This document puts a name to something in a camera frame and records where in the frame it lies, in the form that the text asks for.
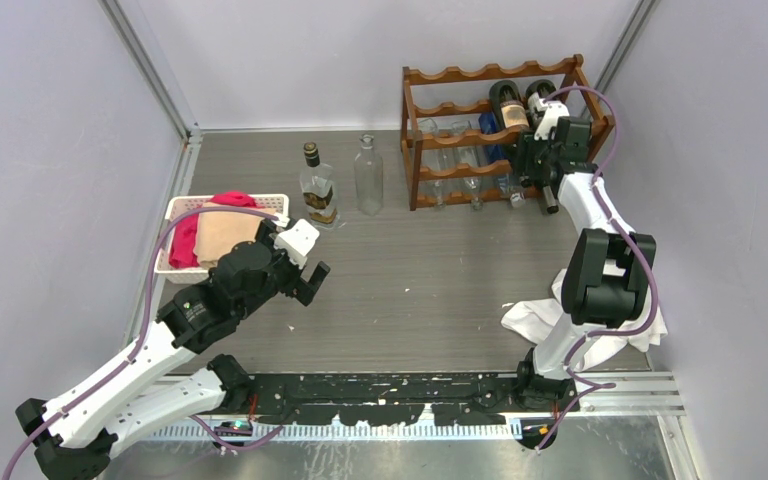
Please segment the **dark green wine bottle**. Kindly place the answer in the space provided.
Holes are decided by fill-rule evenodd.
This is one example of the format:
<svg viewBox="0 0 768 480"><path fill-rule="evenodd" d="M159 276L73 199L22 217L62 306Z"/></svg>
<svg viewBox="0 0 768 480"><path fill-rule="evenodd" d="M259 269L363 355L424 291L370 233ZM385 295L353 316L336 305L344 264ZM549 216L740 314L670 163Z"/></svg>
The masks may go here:
<svg viewBox="0 0 768 480"><path fill-rule="evenodd" d="M552 215L559 212L560 207L557 203L557 198L550 185L545 185L541 188L541 194L545 203L545 211L547 214Z"/></svg>

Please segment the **clear whisky bottle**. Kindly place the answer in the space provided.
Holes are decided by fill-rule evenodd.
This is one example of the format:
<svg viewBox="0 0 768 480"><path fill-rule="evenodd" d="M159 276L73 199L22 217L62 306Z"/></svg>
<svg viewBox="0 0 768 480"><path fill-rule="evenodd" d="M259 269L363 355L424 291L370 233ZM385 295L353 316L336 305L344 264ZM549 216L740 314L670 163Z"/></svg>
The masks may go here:
<svg viewBox="0 0 768 480"><path fill-rule="evenodd" d="M305 168L300 173L300 188L308 216L319 228L336 228L340 220L338 189L334 169L321 160L316 143L303 145Z"/></svg>

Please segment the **green wine bottle front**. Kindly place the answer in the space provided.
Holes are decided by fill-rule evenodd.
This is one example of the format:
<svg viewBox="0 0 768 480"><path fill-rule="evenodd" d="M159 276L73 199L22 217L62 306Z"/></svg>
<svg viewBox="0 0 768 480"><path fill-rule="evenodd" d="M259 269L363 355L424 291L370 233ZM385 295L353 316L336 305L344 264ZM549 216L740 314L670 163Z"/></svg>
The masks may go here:
<svg viewBox="0 0 768 480"><path fill-rule="evenodd" d="M539 79L532 82L526 89L526 105L531 111L544 110L544 103L547 97L556 91L555 84L546 79Z"/></svg>

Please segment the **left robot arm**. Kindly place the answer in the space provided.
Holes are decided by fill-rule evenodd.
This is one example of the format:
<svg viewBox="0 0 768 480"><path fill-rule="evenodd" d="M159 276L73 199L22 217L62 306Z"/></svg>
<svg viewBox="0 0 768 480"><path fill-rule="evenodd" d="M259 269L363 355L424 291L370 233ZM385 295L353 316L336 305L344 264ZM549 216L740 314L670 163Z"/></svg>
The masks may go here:
<svg viewBox="0 0 768 480"><path fill-rule="evenodd" d="M309 305L330 272L319 263L310 279L302 277L318 236L315 229L295 227L235 245L205 280L179 291L133 342L84 381L53 399L23 402L16 416L43 475L93 479L152 428L220 406L229 413L245 409L252 388L230 355L177 388L143 392L234 333L277 294Z"/></svg>

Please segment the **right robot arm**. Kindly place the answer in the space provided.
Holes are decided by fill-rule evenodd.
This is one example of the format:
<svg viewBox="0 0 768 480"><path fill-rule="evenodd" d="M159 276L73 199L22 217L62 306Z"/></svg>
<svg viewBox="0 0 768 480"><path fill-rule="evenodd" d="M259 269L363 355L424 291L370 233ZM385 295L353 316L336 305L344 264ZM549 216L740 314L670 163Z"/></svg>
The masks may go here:
<svg viewBox="0 0 768 480"><path fill-rule="evenodd" d="M587 159L590 134L587 120L544 116L518 143L525 180L563 207L579 233L562 283L562 314L517 369L516 400L531 411L567 398L596 340L618 335L654 296L656 241L635 232L613 206L597 165Z"/></svg>

